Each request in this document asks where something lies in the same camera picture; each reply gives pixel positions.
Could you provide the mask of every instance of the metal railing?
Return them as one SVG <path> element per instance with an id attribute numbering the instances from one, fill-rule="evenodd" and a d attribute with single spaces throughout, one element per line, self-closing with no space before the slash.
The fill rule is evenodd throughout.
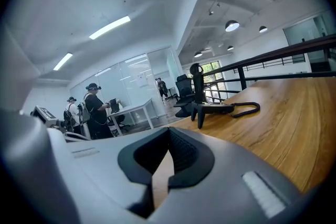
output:
<path id="1" fill-rule="evenodd" d="M 233 70 L 234 73 L 239 74 L 239 78 L 237 79 L 218 79 L 212 82 L 208 82 L 204 84 L 204 90 L 209 92 L 217 92 L 217 95 L 220 97 L 220 92 L 226 93 L 239 93 L 240 91 L 234 90 L 220 90 L 218 87 L 218 83 L 221 82 L 237 82 L 239 81 L 241 84 L 242 90 L 247 88 L 246 81 L 257 81 L 257 80 L 269 80 L 269 79 L 290 79 L 290 78 L 315 78 L 315 77 L 336 77 L 336 71 L 328 71 L 328 72 L 313 72 L 313 73 L 296 73 L 296 74 L 282 74 L 282 75 L 275 75 L 275 76 L 262 76 L 262 77 L 249 77 L 245 78 L 244 71 L 249 71 L 258 68 L 267 68 L 270 66 L 276 65 L 285 65 L 287 63 L 296 63 L 296 62 L 303 62 L 305 61 L 305 57 L 302 57 L 302 61 L 300 60 L 301 57 L 295 57 L 295 59 L 284 59 L 290 56 L 302 55 L 308 52 L 313 52 L 321 49 L 335 48 L 336 47 L 336 35 L 330 35 L 326 37 L 321 37 L 317 39 L 313 39 L 310 41 L 305 41 L 299 44 L 295 44 L 292 46 L 288 46 L 285 48 L 281 48 L 278 50 L 274 50 L 271 52 L 267 52 L 265 54 L 252 57 L 240 62 L 233 63 L 231 65 L 227 65 L 213 71 L 207 72 L 203 74 L 203 77 L 210 76 L 213 74 Z M 330 55 L 333 58 L 336 56 L 336 53 L 330 51 Z M 207 98 L 215 100 L 224 101 L 225 99 L 217 98 L 214 96 L 206 96 Z"/>
<path id="2" fill-rule="evenodd" d="M 251 71 L 254 69 L 259 69 L 259 68 L 267 68 L 267 67 L 273 67 L 273 66 L 278 66 L 278 65 L 285 65 L 287 63 L 299 63 L 299 62 L 305 62 L 306 59 L 304 56 L 300 56 L 300 57 L 295 57 L 293 58 L 288 58 L 288 59 L 284 59 L 284 58 L 280 58 L 279 60 L 276 61 L 272 61 L 272 62 L 262 62 L 260 64 L 256 64 L 256 65 L 252 65 L 252 66 L 245 66 L 243 67 L 244 71 Z M 238 73 L 238 68 L 235 68 L 233 70 L 234 73 Z"/>

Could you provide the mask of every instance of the black cable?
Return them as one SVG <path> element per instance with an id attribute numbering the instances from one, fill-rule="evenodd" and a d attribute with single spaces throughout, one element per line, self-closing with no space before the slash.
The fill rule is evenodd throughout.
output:
<path id="1" fill-rule="evenodd" d="M 231 115 L 232 117 L 234 118 L 239 118 L 241 116 L 244 116 L 244 115 L 248 115 L 248 114 L 252 114 L 252 113 L 255 113 L 255 112 L 258 112 L 260 111 L 260 105 L 258 103 L 255 103 L 255 102 L 247 102 L 247 103 L 233 103 L 231 104 L 233 106 L 240 106 L 240 105 L 254 105 L 256 108 L 255 109 L 252 109 L 252 110 L 249 110 L 249 111 L 244 111 L 242 113 L 238 113 L 238 114 L 235 114 L 235 115 Z"/>

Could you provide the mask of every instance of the white desk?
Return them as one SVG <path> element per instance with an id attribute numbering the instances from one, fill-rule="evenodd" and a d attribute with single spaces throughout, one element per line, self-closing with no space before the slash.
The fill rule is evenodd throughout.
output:
<path id="1" fill-rule="evenodd" d="M 152 104 L 154 113 L 155 113 L 155 115 L 156 115 L 156 118 L 158 119 L 159 116 L 157 115 L 157 112 L 156 112 L 155 107 L 154 107 L 154 105 L 153 105 L 152 98 L 149 98 L 149 99 L 148 99 L 147 101 L 145 101 L 145 102 L 141 102 L 141 103 L 137 103 L 137 104 L 133 104 L 133 105 L 127 105 L 127 106 L 125 106 L 123 109 L 119 110 L 118 112 L 115 112 L 115 113 L 112 113 L 112 114 L 109 115 L 109 117 L 111 117 L 111 119 L 112 119 L 112 121 L 113 121 L 115 127 L 117 128 L 117 131 L 118 131 L 119 135 L 122 135 L 122 132 L 121 132 L 121 130 L 120 130 L 120 128 L 119 128 L 119 125 L 117 124 L 116 116 L 120 116 L 120 115 L 129 113 L 130 116 L 131 116 L 132 122 L 133 122 L 133 124 L 135 125 L 134 119 L 133 119 L 133 117 L 132 117 L 132 115 L 131 115 L 130 112 L 135 111 L 135 110 L 139 110 L 139 109 L 143 109 L 143 112 L 145 113 L 146 118 L 147 118 L 147 120 L 148 120 L 149 126 L 151 127 L 151 129 L 154 128 L 153 123 L 152 123 L 152 121 L 151 121 L 151 118 L 150 118 L 149 115 L 148 115 L 148 111 L 147 111 L 147 108 L 146 108 L 146 106 L 147 106 L 149 103 Z"/>

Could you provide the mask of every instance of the white device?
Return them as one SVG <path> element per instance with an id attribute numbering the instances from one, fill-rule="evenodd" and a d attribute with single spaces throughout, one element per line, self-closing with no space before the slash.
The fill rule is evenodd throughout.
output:
<path id="1" fill-rule="evenodd" d="M 57 118 L 54 115 L 38 105 L 34 108 L 32 116 L 39 118 L 47 128 L 57 123 Z"/>

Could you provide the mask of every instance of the fluorescent light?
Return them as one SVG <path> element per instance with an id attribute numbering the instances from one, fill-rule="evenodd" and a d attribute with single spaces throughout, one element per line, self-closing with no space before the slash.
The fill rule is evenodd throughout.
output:
<path id="1" fill-rule="evenodd" d="M 133 58 L 131 58 L 131 59 L 126 60 L 125 62 L 132 62 L 132 61 L 134 61 L 134 60 L 138 60 L 138 59 L 143 58 L 143 57 L 146 57 L 146 54 L 142 54 L 142 55 L 133 57 Z"/>
<path id="2" fill-rule="evenodd" d="M 123 80 L 123 79 L 127 79 L 127 78 L 130 78 L 131 76 L 128 76 L 128 77 L 125 77 L 125 78 L 122 78 L 121 80 Z"/>
<path id="3" fill-rule="evenodd" d="M 146 61 L 148 61 L 147 59 L 146 60 L 142 60 L 142 61 L 139 61 L 139 62 L 135 62 L 135 63 L 133 63 L 133 64 L 131 64 L 131 65 L 128 65 L 129 67 L 131 67 L 131 66 L 135 66 L 135 65 L 137 65 L 137 64 L 139 64 L 139 63 L 141 63 L 141 62 L 146 62 Z"/>
<path id="4" fill-rule="evenodd" d="M 107 69 L 105 69 L 105 70 L 103 70 L 103 71 L 99 71 L 99 73 L 97 73 L 97 74 L 95 74 L 95 76 L 97 77 L 97 76 L 99 76 L 100 74 L 103 74 L 103 73 L 105 73 L 106 71 L 109 71 L 109 70 L 111 70 L 111 68 L 107 68 Z"/>
<path id="5" fill-rule="evenodd" d="M 126 16 L 126 17 L 123 17 L 119 20 L 116 20 L 115 22 L 112 22 L 106 26 L 104 26 L 103 28 L 99 29 L 97 32 L 93 33 L 91 36 L 89 36 L 89 38 L 91 39 L 96 39 L 97 37 L 101 36 L 102 34 L 106 33 L 107 31 L 119 26 L 119 25 L 122 25 L 124 23 L 127 23 L 129 22 L 131 19 L 130 17 Z"/>
<path id="6" fill-rule="evenodd" d="M 65 55 L 65 56 L 63 57 L 63 59 L 60 60 L 60 62 L 54 67 L 54 70 L 57 71 L 58 69 L 60 69 L 61 66 L 64 65 L 65 62 L 66 62 L 67 60 L 70 59 L 71 56 L 72 56 L 72 54 L 67 54 L 67 55 Z"/>

